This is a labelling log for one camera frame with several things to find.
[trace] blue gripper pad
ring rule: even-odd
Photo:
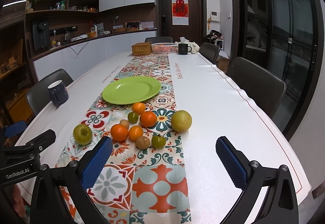
[[[235,187],[244,190],[247,186],[246,170],[222,138],[217,139],[216,152]]]
[[[85,191],[94,186],[98,176],[110,157],[112,150],[112,140],[107,138],[83,169],[81,174],[81,185]]]
[[[26,122],[21,120],[16,122],[15,124],[8,126],[4,131],[4,135],[7,138],[11,138],[17,135],[18,133],[23,132],[25,129],[26,129]]]

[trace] screw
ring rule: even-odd
[[[251,161],[251,165],[255,168],[259,167],[260,164],[258,163],[258,161]]]
[[[289,168],[286,165],[281,165],[281,169],[284,170],[284,171],[288,171],[289,170]]]
[[[46,169],[47,166],[48,166],[48,165],[44,163],[44,164],[42,164],[42,165],[40,166],[40,169],[43,171],[43,170]]]
[[[75,167],[77,164],[78,164],[77,160],[72,160],[71,162],[69,162],[70,167]]]

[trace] green plate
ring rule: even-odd
[[[102,96],[112,104],[133,104],[152,98],[160,88],[161,83],[152,77],[125,77],[106,86]]]

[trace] black mug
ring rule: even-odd
[[[178,54],[180,55],[187,55],[188,52],[192,51],[192,47],[189,50],[189,45],[187,43],[179,43],[178,44]]]
[[[69,98],[68,90],[62,80],[49,85],[48,91],[50,93],[51,101],[56,107],[66,102]]]

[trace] flower pattern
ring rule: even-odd
[[[143,135],[149,139],[154,135],[162,135],[166,139],[166,145],[161,149],[149,146],[141,150],[130,139],[121,142],[112,139],[111,156],[94,187],[89,188],[87,194],[110,223],[155,224],[158,221],[190,224],[191,212],[187,196],[182,140],[181,135],[171,127],[176,102],[168,55],[151,54],[134,57],[117,73],[112,82],[129,76],[150,76],[161,82],[160,92],[144,102],[147,110],[153,111],[158,120],[154,126],[142,129]],[[71,160],[80,160],[102,137],[112,137],[110,133],[112,125],[118,124],[121,119],[127,119],[131,111],[131,104],[110,104],[100,95],[87,111],[86,118],[81,121],[92,129],[94,134],[92,142],[86,146],[79,145],[71,134],[56,167],[66,166]],[[139,121],[134,125],[141,126]],[[169,174],[168,171],[171,169],[175,173]],[[149,177],[149,172],[155,175],[154,179]],[[182,177],[175,181],[170,178],[173,175]],[[183,194],[179,196],[179,192],[169,192],[163,196],[158,195],[155,193],[156,190],[159,192],[164,189],[161,187],[162,182],[165,182],[163,183],[165,187],[168,184]],[[63,188],[62,191],[66,192],[64,198],[74,220],[82,222],[68,190]],[[149,192],[152,192],[158,200],[147,196]]]
[[[163,132],[167,130],[172,130],[171,119],[172,115],[176,112],[171,109],[156,109],[152,110],[157,116],[157,122],[154,126],[149,129],[156,129],[157,131]]]

